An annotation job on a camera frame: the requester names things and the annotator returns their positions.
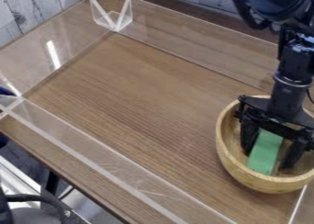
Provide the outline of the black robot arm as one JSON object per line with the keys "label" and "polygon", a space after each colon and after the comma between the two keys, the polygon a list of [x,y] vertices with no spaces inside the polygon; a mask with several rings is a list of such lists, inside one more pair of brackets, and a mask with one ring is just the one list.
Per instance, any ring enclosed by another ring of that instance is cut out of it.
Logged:
{"label": "black robot arm", "polygon": [[238,13],[254,29],[279,24],[271,95],[238,97],[241,144],[253,153],[262,129],[292,142],[279,167],[290,169],[304,153],[314,150],[314,117],[305,111],[314,85],[314,0],[233,0]]}

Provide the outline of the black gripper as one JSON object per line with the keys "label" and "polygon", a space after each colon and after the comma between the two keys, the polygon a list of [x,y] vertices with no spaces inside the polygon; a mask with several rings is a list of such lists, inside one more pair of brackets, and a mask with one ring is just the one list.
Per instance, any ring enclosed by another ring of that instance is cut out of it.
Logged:
{"label": "black gripper", "polygon": [[277,73],[270,97],[241,95],[234,116],[241,122],[241,145],[249,155],[261,129],[292,141],[281,169],[292,169],[304,152],[314,149],[314,117],[304,109],[313,77],[297,79]]}

